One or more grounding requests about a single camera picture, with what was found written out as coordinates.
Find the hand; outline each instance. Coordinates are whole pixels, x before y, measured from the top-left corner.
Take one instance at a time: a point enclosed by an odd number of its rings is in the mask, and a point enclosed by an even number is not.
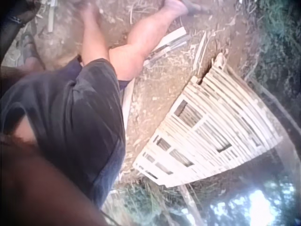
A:
[[[41,3],[38,0],[19,0],[13,7],[10,16],[16,16],[26,24],[36,16],[40,7]]]

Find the wooden pallet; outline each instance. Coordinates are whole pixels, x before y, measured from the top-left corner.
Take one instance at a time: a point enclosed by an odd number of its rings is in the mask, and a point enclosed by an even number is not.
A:
[[[192,77],[133,166],[178,186],[235,168],[276,146],[273,114],[238,76],[214,64]]]

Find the dirt ground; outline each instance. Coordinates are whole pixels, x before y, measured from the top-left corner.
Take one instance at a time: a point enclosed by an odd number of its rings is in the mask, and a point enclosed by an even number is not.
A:
[[[130,31],[130,10],[133,8],[133,24],[158,10],[161,0],[98,0],[103,15],[103,31],[111,48],[126,43]],[[132,163],[148,142],[155,129],[164,119],[170,107],[180,95],[185,84],[196,75],[192,73],[192,64],[198,44],[207,31],[205,57],[202,63],[201,77],[210,65],[211,59],[219,52],[228,54],[229,64],[239,72],[246,61],[246,46],[250,46],[247,21],[235,9],[236,0],[195,0],[210,6],[213,14],[183,16],[169,28],[169,32],[185,27],[192,38],[184,46],[172,51],[168,56],[158,60],[150,68],[145,68],[136,79],[135,89],[127,128],[127,155],[122,167],[123,178],[135,177],[131,171]],[[81,48],[83,25],[79,15],[68,3],[59,0],[55,10],[54,31],[48,33],[49,6],[43,5],[35,26],[29,25],[25,30],[36,33],[38,52],[48,70],[66,65]],[[20,51],[16,48],[18,35],[3,65],[15,66],[20,60]]]

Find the bracelet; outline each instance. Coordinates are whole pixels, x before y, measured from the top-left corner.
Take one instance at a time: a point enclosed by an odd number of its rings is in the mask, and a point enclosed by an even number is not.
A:
[[[21,25],[21,27],[24,27],[24,26],[26,25],[25,23],[23,23],[22,20],[20,20],[20,19],[19,19],[18,17],[16,17],[16,16],[9,16],[8,19],[9,19],[10,21],[16,23],[16,24]]]

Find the sandal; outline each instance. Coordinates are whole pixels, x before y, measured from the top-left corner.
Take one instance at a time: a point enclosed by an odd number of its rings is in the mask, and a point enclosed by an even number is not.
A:
[[[21,44],[21,54],[23,56],[24,64],[27,58],[34,57],[38,59],[42,67],[45,69],[45,64],[43,63],[43,61],[41,60],[38,54],[33,36],[29,32],[25,32],[24,34],[22,34],[20,44]]]
[[[212,14],[212,11],[209,9],[206,5],[199,5],[196,3],[191,2],[190,0],[180,0],[188,9],[189,13],[188,15],[194,15],[194,14]]]

